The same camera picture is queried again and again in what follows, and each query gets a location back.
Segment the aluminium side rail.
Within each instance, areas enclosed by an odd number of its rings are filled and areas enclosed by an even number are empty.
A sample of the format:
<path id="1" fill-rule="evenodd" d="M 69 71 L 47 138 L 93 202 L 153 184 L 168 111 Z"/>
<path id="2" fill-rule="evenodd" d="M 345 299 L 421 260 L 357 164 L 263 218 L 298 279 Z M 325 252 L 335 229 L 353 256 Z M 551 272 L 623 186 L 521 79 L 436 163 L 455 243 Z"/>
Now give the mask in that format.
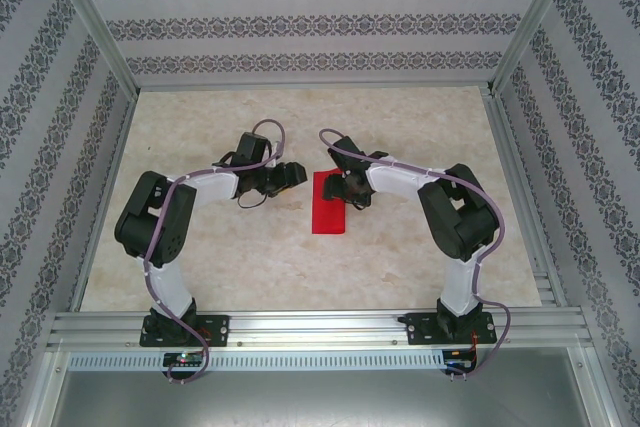
<path id="1" fill-rule="evenodd" d="M 500 99 L 490 87 L 480 88 L 481 97 L 541 302 L 545 307 L 568 307 L 515 138 Z"/>
<path id="2" fill-rule="evenodd" d="M 70 311 L 81 302 L 138 99 L 115 99 L 99 111 L 99 123 L 88 132 L 43 266 L 51 313 Z"/>

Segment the red paper sheet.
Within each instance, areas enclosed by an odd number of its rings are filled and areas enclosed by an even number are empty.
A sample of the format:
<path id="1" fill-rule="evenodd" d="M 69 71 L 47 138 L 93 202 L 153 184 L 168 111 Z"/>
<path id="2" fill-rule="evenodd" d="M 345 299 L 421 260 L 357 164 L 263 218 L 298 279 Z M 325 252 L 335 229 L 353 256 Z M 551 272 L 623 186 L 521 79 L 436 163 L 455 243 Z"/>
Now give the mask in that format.
<path id="1" fill-rule="evenodd" d="M 313 174 L 311 232 L 316 235 L 341 235 L 346 230 L 346 206 L 342 200 L 325 200 L 324 183 L 338 169 Z"/>

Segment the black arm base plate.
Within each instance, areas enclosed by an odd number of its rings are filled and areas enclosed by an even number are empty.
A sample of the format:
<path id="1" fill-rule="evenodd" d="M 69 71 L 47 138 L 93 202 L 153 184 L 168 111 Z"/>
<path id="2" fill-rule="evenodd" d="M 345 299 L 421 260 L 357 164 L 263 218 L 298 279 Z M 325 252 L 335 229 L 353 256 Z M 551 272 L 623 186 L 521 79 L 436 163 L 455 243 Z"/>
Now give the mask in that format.
<path id="1" fill-rule="evenodd" d="M 470 319 L 446 318 L 443 314 L 431 312 L 408 313 L 404 317 L 406 333 L 410 345 L 449 345 L 471 344 L 475 335 L 480 345 L 492 345 L 497 342 L 493 317 L 481 312 Z"/>
<path id="2" fill-rule="evenodd" d="M 197 314 L 189 324 L 209 347 L 226 347 L 228 316 Z M 154 313 L 144 317 L 139 338 L 141 347 L 202 347 L 202 342 L 174 320 Z"/>

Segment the aluminium frame post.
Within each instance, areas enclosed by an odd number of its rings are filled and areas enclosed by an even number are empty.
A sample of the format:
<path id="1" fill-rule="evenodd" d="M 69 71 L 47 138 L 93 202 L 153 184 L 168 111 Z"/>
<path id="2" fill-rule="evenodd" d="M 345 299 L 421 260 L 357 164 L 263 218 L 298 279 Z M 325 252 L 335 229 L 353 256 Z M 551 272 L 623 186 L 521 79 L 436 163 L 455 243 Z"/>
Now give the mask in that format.
<path id="1" fill-rule="evenodd" d="M 129 99 L 136 99 L 139 95 L 140 87 L 94 0 L 71 0 L 71 2 L 89 34 L 104 55 L 110 70 L 123 88 L 125 95 Z"/>
<path id="2" fill-rule="evenodd" d="M 501 92 L 553 0 L 532 0 L 488 83 L 492 96 Z"/>

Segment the long aluminium mounting rail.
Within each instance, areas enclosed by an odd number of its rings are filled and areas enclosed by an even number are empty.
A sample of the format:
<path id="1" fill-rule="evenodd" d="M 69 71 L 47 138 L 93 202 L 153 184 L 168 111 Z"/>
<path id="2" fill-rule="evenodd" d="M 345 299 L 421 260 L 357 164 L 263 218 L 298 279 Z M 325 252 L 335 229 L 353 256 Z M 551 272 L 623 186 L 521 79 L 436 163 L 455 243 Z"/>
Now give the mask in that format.
<path id="1" fill-rule="evenodd" d="M 234 312 L 225 335 L 230 350 L 407 349 L 399 310 Z M 143 312 L 71 312 L 54 317 L 46 348 L 126 351 L 139 347 Z M 593 338 L 577 307 L 515 308 L 503 345 L 588 346 Z"/>

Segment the short aluminium cross rail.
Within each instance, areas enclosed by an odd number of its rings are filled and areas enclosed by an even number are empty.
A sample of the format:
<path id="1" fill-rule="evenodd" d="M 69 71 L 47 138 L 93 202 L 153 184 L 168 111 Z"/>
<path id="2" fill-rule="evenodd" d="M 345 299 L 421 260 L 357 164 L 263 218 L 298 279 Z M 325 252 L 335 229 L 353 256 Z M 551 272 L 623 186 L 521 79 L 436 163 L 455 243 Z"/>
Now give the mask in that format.
<path id="1" fill-rule="evenodd" d="M 387 88 L 465 88 L 477 87 L 490 92 L 489 81 L 409 81 L 409 82 L 267 82 L 267 83 L 213 83 L 149 85 L 139 88 L 140 93 L 192 92 L 192 91 L 254 91 L 254 90 L 323 90 L 323 89 L 387 89 Z"/>

